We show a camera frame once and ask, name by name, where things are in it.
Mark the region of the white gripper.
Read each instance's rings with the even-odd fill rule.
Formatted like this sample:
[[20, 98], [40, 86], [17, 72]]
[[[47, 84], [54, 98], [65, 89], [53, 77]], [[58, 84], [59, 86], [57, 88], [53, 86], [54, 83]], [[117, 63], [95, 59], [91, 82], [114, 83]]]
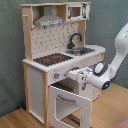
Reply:
[[89, 73], [93, 70], [89, 67], [73, 70], [68, 72], [68, 77], [77, 82], [85, 82]]

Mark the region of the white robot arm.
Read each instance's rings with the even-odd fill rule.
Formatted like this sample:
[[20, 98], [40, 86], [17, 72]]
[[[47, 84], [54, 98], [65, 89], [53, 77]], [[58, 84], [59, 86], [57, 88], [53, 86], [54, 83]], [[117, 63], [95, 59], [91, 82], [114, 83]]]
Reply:
[[89, 83], [98, 89], [107, 89], [128, 54], [128, 23], [116, 36], [115, 48], [116, 54], [110, 64], [99, 62], [92, 68], [84, 67], [73, 70], [68, 73], [68, 77], [77, 81], [79, 84]]

